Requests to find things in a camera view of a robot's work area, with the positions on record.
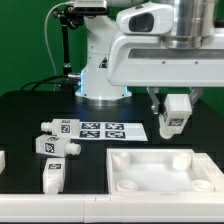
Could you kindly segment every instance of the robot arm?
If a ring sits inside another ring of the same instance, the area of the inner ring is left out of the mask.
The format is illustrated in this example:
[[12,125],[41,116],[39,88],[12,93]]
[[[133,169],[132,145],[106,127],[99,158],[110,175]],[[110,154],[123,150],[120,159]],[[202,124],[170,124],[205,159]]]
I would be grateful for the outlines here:
[[113,85],[148,87],[155,114],[158,87],[193,87],[190,95],[167,96],[159,115],[166,139],[182,132],[202,87],[224,86],[224,30],[213,26],[217,1],[173,2],[153,0],[120,12],[108,64]]

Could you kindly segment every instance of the black table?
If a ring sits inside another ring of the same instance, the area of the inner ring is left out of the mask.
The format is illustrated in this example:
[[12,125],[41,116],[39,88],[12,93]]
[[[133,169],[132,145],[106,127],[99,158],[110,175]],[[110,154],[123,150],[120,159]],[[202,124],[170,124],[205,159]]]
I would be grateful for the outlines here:
[[191,148],[207,153],[224,172],[224,118],[199,101],[184,132],[170,140],[159,135],[158,117],[146,94],[135,94],[130,104],[95,107],[76,102],[60,92],[8,92],[0,98],[0,150],[6,168],[0,175],[0,193],[43,194],[42,173],[49,156],[35,153],[41,122],[54,118],[81,121],[142,123],[147,142],[84,141],[79,156],[66,157],[63,194],[107,194],[107,148]]

